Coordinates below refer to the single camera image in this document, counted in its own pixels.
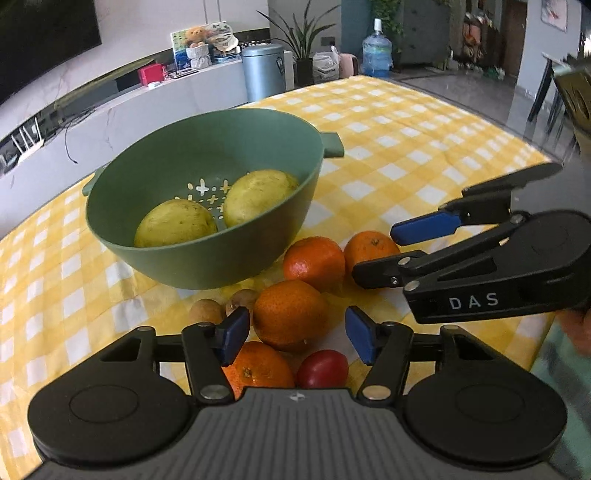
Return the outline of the person right hand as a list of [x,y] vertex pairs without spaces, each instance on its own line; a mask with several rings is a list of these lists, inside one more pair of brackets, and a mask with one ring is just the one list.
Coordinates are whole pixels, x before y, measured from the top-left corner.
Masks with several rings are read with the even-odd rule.
[[557,320],[575,349],[581,355],[589,357],[591,355],[591,311],[581,313],[563,310],[557,314]]

